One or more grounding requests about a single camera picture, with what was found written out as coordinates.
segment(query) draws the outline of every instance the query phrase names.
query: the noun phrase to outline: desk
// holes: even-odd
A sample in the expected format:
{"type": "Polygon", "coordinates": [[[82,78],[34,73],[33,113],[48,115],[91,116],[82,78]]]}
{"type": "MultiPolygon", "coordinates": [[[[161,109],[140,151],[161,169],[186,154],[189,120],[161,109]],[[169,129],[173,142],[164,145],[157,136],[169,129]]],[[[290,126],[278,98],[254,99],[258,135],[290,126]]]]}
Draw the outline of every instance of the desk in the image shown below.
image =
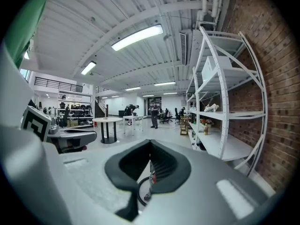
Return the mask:
{"type": "Polygon", "coordinates": [[[111,144],[111,143],[115,143],[117,141],[117,131],[116,131],[116,122],[117,121],[121,121],[122,118],[94,118],[93,122],[100,122],[101,124],[101,136],[102,136],[102,140],[101,143],[105,143],[105,144],[111,144]],[[109,122],[113,122],[113,134],[114,134],[114,138],[109,137],[108,135],[108,123],[109,122]],[[104,129],[103,129],[103,123],[106,123],[106,139],[104,139],[104,129]]]}
{"type": "Polygon", "coordinates": [[[135,130],[135,120],[141,118],[142,119],[142,131],[143,131],[143,118],[144,116],[124,116],[123,117],[123,127],[124,127],[124,133],[125,133],[125,119],[131,119],[132,120],[132,136],[133,134],[133,130],[135,130]]]}

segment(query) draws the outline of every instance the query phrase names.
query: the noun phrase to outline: fluorescent ceiling light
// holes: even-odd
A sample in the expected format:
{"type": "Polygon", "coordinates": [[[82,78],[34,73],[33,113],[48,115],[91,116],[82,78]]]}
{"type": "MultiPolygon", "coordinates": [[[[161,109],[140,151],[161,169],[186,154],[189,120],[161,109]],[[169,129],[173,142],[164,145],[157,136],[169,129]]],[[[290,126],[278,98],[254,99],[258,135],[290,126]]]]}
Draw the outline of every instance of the fluorescent ceiling light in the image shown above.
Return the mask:
{"type": "Polygon", "coordinates": [[[137,87],[137,88],[128,88],[128,89],[125,89],[126,91],[131,91],[131,90],[137,90],[137,89],[141,89],[140,87],[137,87]]]}
{"type": "Polygon", "coordinates": [[[95,67],[96,63],[91,61],[85,68],[82,70],[81,74],[86,75],[93,67],[95,67]]]}
{"type": "Polygon", "coordinates": [[[126,47],[130,44],[133,44],[135,42],[138,42],[140,40],[143,40],[145,38],[149,38],[158,34],[164,33],[162,26],[155,25],[146,29],[143,29],[141,31],[137,31],[134,34],[131,34],[122,40],[116,42],[115,44],[112,45],[112,49],[115,51],[118,51],[122,49],[123,47],[126,47]]]}
{"type": "Polygon", "coordinates": [[[28,55],[28,52],[26,51],[26,53],[24,54],[24,58],[25,59],[29,59],[29,55],[28,55]]]}
{"type": "Polygon", "coordinates": [[[176,82],[164,82],[164,83],[155,84],[154,86],[170,85],[170,84],[175,84],[175,83],[176,82]]]}

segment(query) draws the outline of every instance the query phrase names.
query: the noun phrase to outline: ceiling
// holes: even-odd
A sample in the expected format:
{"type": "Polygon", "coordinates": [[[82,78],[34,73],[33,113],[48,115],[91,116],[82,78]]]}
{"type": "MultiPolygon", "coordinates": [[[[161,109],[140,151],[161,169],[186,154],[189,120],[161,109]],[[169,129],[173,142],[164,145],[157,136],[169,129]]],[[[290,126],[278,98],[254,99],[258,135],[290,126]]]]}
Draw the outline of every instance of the ceiling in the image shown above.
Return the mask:
{"type": "MultiPolygon", "coordinates": [[[[195,64],[181,64],[179,32],[192,34],[202,5],[201,0],[47,0],[30,51],[37,61],[33,70],[115,91],[139,86],[142,94],[184,92],[195,64]],[[164,33],[117,52],[111,48],[154,24],[162,24],[164,33]],[[93,75],[82,75],[91,60],[97,63],[93,75]],[[172,81],[176,85],[153,85],[172,81]]],[[[204,19],[212,21],[209,15],[204,19]]],[[[187,46],[191,49],[192,39],[187,46]]]]}

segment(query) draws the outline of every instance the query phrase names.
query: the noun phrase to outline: air vent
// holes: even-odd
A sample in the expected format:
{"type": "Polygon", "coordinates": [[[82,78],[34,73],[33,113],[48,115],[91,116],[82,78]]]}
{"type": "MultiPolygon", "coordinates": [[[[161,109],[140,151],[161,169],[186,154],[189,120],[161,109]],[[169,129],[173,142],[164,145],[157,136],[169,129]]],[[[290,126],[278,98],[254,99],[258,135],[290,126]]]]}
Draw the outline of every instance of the air vent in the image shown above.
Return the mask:
{"type": "Polygon", "coordinates": [[[180,46],[181,46],[181,64],[187,64],[187,36],[183,33],[179,33],[180,46]]]}

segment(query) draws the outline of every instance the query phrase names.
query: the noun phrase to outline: stair railing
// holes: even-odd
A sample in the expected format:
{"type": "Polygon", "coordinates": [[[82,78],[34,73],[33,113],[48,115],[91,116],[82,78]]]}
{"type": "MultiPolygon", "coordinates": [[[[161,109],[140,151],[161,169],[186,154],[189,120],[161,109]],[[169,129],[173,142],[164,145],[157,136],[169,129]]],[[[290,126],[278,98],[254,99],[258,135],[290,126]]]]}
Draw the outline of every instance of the stair railing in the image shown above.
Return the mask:
{"type": "Polygon", "coordinates": [[[102,102],[102,100],[100,99],[100,97],[96,97],[96,100],[97,100],[97,104],[100,107],[100,109],[104,112],[104,114],[106,114],[106,106],[102,102]]]}

